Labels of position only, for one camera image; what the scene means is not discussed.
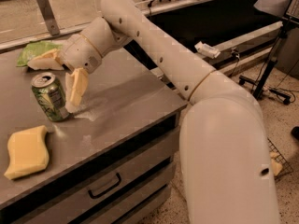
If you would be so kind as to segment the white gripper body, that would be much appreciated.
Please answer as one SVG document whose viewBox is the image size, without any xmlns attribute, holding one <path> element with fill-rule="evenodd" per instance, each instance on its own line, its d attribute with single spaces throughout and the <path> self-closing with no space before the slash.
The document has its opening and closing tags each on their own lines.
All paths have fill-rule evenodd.
<svg viewBox="0 0 299 224">
<path fill-rule="evenodd" d="M 60 60 L 71 71 L 84 68 L 91 74 L 102 63 L 102 56 L 88 38 L 75 34 L 63 43 Z"/>
</svg>

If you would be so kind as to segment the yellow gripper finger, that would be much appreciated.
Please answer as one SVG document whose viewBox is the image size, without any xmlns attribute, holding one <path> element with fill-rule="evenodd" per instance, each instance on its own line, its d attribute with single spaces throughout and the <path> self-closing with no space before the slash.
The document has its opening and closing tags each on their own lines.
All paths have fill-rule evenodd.
<svg viewBox="0 0 299 224">
<path fill-rule="evenodd" d="M 58 49 L 51 49 L 30 60 L 27 65 L 34 70 L 63 70 Z"/>
<path fill-rule="evenodd" d="M 84 68 L 76 68 L 72 74 L 65 75 L 65 108 L 69 113 L 78 110 L 88 83 L 89 74 Z"/>
</svg>

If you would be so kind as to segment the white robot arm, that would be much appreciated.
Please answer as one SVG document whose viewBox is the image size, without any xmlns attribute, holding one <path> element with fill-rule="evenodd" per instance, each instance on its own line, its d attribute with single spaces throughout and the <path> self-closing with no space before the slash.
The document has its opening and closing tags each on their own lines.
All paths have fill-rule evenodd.
<svg viewBox="0 0 299 224">
<path fill-rule="evenodd" d="M 191 224 L 280 224 L 263 112 L 256 99 L 152 23 L 133 0 L 101 0 L 101 16 L 72 35 L 57 57 L 29 67 L 88 76 L 134 40 L 191 107 L 179 134 Z"/>
</svg>

